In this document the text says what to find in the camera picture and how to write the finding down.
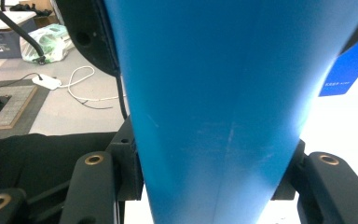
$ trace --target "gray mat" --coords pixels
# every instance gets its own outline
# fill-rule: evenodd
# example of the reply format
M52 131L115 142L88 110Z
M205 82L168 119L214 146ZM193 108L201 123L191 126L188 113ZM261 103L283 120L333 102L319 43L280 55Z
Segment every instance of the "gray mat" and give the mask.
M11 81L0 81L0 86L10 83ZM34 86L32 80L22 80L15 84L10 85L10 87L19 87L19 86ZM0 138L10 137L13 135L23 135L30 132L31 127L34 123L34 120L39 113L40 108L48 96L49 90L46 88L36 88L36 92L32 97L29 104L24 108L21 116L11 129L0 130Z
M14 127L23 109L34 96L36 89L36 86L0 88L0 96L11 96L7 104L0 111L0 130Z

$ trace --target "gray floor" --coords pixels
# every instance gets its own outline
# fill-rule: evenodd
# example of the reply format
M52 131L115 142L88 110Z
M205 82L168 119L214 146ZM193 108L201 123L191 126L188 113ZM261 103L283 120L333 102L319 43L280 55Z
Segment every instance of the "gray floor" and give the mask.
M84 65L91 64L75 49L72 49L63 61L45 65L27 63L22 59L9 59L0 66L0 80L16 80L30 73L39 73L56 77L62 81L62 84L66 84L72 72ZM89 72L89 69L79 70L74 79L83 77ZM114 77L96 69L93 77L75 85L72 87L72 91L79 96L89 98L117 96L116 80ZM73 99L67 89L51 91L36 117L31 133L61 135L118 130L123 122L118 100L91 102L89 105L95 107L112 106L113 108L90 109Z
M66 84L72 71L83 65L90 63L76 50L71 51L64 61L44 66L25 63L20 59L6 60L0 66L0 80L18 79L28 73L37 72L57 77ZM75 86L74 92L95 98L117 95L115 79L101 71ZM52 135L111 132L119 128L123 119L117 100L92 105L114 108L88 109L75 101L66 90L51 91L31 133ZM345 95L315 99L301 138L307 143L307 153L325 151L336 154L346 160L358 174L358 80ZM127 203L126 223L153 223L145 194L141 202ZM269 203L258 223L299 223L296 201Z

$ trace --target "blue curved surface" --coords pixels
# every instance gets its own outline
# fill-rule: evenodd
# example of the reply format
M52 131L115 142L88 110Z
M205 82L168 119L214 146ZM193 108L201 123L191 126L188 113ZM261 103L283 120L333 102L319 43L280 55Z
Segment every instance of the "blue curved surface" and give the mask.
M155 223L255 223L358 1L105 1Z

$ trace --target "blue box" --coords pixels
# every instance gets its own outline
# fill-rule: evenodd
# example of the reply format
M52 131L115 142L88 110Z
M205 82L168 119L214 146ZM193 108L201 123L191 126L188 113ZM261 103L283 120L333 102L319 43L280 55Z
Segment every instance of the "blue box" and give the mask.
M338 57L319 96L347 93L358 78L358 43Z

